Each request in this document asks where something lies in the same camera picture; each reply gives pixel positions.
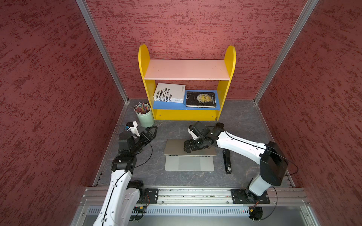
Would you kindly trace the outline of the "silver laptop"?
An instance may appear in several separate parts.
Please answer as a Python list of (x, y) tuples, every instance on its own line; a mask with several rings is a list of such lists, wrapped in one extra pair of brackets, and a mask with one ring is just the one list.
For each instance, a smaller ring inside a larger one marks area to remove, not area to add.
[(216, 150), (214, 147), (208, 149), (184, 151), (185, 139), (167, 140), (164, 155), (166, 156), (166, 171), (214, 171), (214, 160)]

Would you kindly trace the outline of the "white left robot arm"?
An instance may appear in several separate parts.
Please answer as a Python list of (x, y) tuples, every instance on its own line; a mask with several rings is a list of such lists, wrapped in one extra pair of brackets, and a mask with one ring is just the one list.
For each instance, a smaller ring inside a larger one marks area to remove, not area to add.
[(131, 181), (138, 166), (137, 154), (156, 138), (157, 126), (146, 128), (140, 135), (127, 130), (118, 135), (118, 156), (112, 162), (110, 185), (95, 226), (127, 226), (137, 202), (145, 198), (144, 183)]

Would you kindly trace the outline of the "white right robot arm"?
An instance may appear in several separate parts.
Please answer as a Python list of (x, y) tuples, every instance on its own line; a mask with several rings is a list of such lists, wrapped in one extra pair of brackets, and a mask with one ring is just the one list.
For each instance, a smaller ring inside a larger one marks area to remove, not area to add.
[(233, 192), (233, 202), (259, 204), (270, 187), (280, 186), (288, 167), (288, 160), (274, 142), (267, 144), (243, 139), (227, 132), (224, 124), (206, 126), (197, 121), (188, 128), (192, 139), (184, 142), (184, 151), (191, 153), (211, 146), (243, 155), (260, 166), (259, 175), (251, 180), (247, 188)]

